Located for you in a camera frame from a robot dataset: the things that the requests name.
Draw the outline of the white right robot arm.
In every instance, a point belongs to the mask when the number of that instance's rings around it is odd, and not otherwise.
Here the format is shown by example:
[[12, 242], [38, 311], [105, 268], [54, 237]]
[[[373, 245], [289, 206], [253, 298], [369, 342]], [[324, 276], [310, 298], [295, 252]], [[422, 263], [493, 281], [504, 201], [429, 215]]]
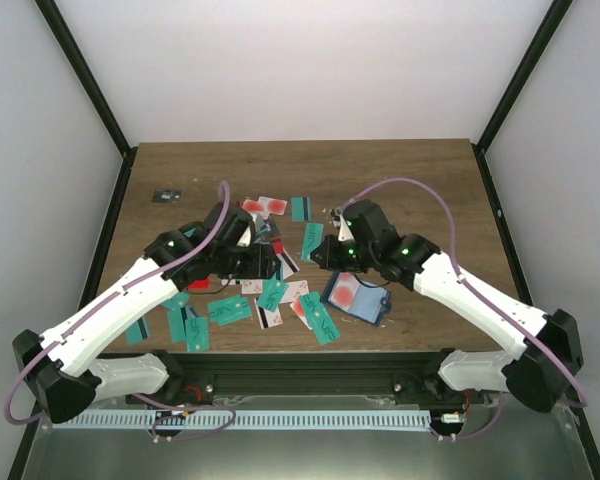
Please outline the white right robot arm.
[[438, 403], [459, 391], [502, 391], [524, 406], [548, 413], [583, 366], [576, 320], [558, 309], [546, 313], [516, 300], [462, 268], [425, 237], [401, 235], [381, 207], [354, 202], [336, 215], [337, 234], [309, 251], [320, 268], [380, 276], [455, 312], [499, 345], [494, 352], [443, 351], [424, 378], [427, 396]]

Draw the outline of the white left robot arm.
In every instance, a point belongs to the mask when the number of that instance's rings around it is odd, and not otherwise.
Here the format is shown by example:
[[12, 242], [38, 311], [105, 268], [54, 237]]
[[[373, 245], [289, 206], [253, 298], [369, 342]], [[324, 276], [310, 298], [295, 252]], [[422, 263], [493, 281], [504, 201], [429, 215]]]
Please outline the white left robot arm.
[[248, 212], [218, 203], [204, 221], [158, 235], [115, 284], [69, 319], [41, 334], [17, 335], [16, 361], [42, 411], [60, 424], [112, 397], [144, 394], [176, 402], [184, 392], [184, 373], [167, 352], [113, 360], [99, 355], [135, 321], [197, 280], [274, 277], [280, 267], [274, 248], [255, 236]]

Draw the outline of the blue card holder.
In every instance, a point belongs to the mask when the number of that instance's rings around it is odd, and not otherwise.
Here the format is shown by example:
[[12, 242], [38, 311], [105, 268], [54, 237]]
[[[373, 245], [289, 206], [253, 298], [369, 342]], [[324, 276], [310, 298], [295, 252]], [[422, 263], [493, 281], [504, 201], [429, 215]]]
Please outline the blue card holder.
[[372, 326], [379, 326], [391, 311], [391, 293], [385, 287], [361, 283], [351, 273], [334, 272], [321, 301]]

